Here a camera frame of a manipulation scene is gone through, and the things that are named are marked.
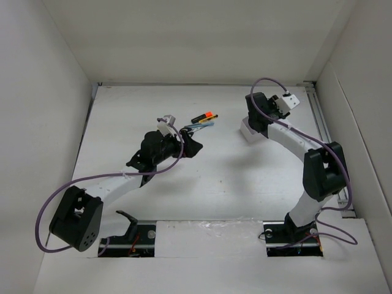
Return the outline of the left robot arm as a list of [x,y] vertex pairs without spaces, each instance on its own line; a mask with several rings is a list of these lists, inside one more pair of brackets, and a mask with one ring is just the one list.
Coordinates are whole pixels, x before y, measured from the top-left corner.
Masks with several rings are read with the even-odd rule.
[[86,251],[96,239],[105,237],[102,215],[106,207],[150,182],[163,161],[193,158],[202,148],[187,129],[178,135],[163,135],[158,130],[146,133],[140,149],[118,176],[105,175],[103,181],[90,187],[67,186],[50,222],[50,233],[77,251]]

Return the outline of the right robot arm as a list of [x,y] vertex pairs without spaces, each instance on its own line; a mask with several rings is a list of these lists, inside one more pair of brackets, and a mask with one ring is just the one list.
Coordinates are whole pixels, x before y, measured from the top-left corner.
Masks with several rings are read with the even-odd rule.
[[283,96],[267,98],[257,92],[246,96],[247,118],[242,128],[247,137],[263,136],[283,146],[303,165],[304,192],[297,204],[286,214],[279,229],[285,246],[296,245],[308,238],[316,218],[332,196],[348,186],[348,173],[342,146],[325,143],[291,127],[288,116],[299,99],[286,91]]

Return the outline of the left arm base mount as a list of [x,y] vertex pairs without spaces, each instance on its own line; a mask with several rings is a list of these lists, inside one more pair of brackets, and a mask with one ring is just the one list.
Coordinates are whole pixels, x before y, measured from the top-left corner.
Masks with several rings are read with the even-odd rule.
[[117,210],[100,228],[98,257],[150,258],[155,254],[157,222],[137,220]]

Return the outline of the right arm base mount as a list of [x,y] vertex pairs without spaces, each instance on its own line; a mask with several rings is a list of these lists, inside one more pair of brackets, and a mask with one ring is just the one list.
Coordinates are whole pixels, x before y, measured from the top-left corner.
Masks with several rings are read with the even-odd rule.
[[284,221],[265,221],[259,238],[265,242],[268,257],[323,257],[315,222],[291,228]]

